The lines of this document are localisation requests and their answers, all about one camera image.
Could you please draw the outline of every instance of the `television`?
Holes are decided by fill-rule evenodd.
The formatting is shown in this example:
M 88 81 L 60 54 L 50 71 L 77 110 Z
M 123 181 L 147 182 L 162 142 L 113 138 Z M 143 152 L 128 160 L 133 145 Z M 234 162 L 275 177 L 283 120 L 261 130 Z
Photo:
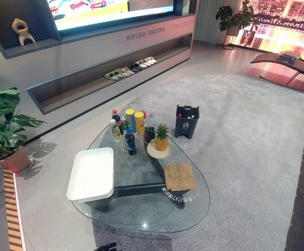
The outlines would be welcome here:
M 173 12 L 173 0 L 47 0 L 58 31 Z

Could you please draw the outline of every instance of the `city view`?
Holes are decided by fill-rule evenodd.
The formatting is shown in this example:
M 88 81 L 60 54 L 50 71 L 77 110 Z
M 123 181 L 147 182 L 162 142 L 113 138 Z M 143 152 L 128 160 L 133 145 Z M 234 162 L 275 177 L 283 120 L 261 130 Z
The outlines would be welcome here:
M 290 50 L 304 59 L 304 0 L 250 0 L 258 29 L 239 31 L 233 43 L 264 51 Z

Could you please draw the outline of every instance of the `gray wall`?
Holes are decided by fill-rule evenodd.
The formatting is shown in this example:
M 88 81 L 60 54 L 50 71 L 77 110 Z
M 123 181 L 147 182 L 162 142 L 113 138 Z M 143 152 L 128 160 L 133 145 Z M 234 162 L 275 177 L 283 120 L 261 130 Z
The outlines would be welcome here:
M 195 40 L 213 44 L 223 44 L 225 32 L 218 29 L 219 21 L 215 16 L 224 5 L 230 5 L 233 13 L 237 13 L 242 0 L 201 0 L 195 28 Z

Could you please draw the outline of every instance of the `glass coffee table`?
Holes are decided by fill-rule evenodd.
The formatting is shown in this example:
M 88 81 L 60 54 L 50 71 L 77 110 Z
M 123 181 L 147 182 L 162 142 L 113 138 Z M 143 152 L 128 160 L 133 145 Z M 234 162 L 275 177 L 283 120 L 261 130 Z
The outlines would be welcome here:
M 123 144 L 115 143 L 109 126 L 100 133 L 88 149 L 113 149 L 114 193 L 102 200 L 73 201 L 74 207 L 96 221 L 134 231 L 179 232 L 200 223 L 208 213 L 210 194 L 195 164 L 171 138 L 170 156 L 156 159 L 144 150 L 143 139 L 135 137 L 137 154 L 130 156 L 124 140 Z M 164 167 L 179 162 L 192 167 L 196 189 L 167 189 Z

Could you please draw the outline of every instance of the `brown paper bag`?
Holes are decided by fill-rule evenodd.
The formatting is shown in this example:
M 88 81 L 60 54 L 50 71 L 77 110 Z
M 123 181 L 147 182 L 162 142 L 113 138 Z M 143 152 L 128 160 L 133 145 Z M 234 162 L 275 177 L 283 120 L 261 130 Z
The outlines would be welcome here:
M 165 167 L 165 180 L 167 189 L 172 191 L 197 188 L 192 167 L 181 162 L 169 164 Z

